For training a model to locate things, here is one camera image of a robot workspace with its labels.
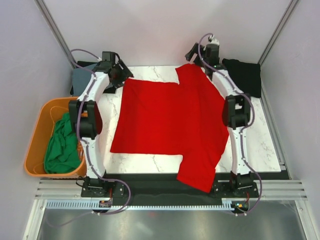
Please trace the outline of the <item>red t-shirt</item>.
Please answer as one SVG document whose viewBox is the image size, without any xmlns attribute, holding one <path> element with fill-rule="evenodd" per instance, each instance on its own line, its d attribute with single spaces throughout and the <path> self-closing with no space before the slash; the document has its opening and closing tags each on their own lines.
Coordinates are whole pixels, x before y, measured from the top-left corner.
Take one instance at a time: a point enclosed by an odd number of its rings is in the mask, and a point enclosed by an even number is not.
<svg viewBox="0 0 320 240">
<path fill-rule="evenodd" d="M 199 66 L 175 71 L 178 82 L 126 80 L 110 151 L 181 155 L 177 179 L 209 193 L 229 138 L 225 100 Z"/>
</svg>

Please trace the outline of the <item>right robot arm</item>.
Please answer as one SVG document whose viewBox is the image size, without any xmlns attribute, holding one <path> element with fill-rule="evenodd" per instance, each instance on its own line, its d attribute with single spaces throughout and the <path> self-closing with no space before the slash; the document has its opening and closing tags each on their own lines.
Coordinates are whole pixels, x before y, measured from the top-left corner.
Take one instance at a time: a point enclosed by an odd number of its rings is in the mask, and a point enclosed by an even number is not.
<svg viewBox="0 0 320 240">
<path fill-rule="evenodd" d="M 251 96 L 244 93 L 231 79 L 225 67 L 219 64 L 219 41 L 211 39 L 203 46 L 196 42 L 185 55 L 189 62 L 204 68 L 205 74 L 224 97 L 222 121 L 227 127 L 232 150 L 229 191 L 235 197 L 242 196 L 254 186 L 254 171 L 248 163 L 247 128 L 255 121 Z"/>
</svg>

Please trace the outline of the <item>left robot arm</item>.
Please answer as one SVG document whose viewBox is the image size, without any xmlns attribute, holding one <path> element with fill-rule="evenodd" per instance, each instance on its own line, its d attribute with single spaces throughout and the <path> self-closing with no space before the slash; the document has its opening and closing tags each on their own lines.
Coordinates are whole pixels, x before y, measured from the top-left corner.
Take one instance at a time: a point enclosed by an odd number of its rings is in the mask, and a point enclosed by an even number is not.
<svg viewBox="0 0 320 240">
<path fill-rule="evenodd" d="M 129 186 L 122 180 L 106 177 L 103 154 L 99 147 L 103 121 L 98 103 L 107 87 L 121 88 L 133 74 L 114 51 L 102 52 L 102 56 L 97 58 L 97 64 L 89 72 L 87 86 L 76 100 L 68 103 L 68 112 L 72 130 L 81 143 L 86 162 L 81 194 L 90 198 L 103 198 L 108 197 L 112 187 L 117 184 L 122 190 L 129 189 Z"/>
</svg>

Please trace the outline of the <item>orange plastic basket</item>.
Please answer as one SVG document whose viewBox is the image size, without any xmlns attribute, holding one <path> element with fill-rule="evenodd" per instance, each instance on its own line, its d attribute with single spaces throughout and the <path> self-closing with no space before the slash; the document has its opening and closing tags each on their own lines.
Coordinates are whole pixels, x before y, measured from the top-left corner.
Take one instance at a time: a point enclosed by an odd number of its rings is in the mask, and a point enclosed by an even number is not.
<svg viewBox="0 0 320 240">
<path fill-rule="evenodd" d="M 24 160 L 24 170 L 31 177 L 51 179 L 76 179 L 86 175 L 87 166 L 82 145 L 77 146 L 81 163 L 78 168 L 63 174 L 49 174 L 44 169 L 44 157 L 56 121 L 69 111 L 69 101 L 76 97 L 55 98 L 45 103 L 39 113 L 29 148 Z"/>
</svg>

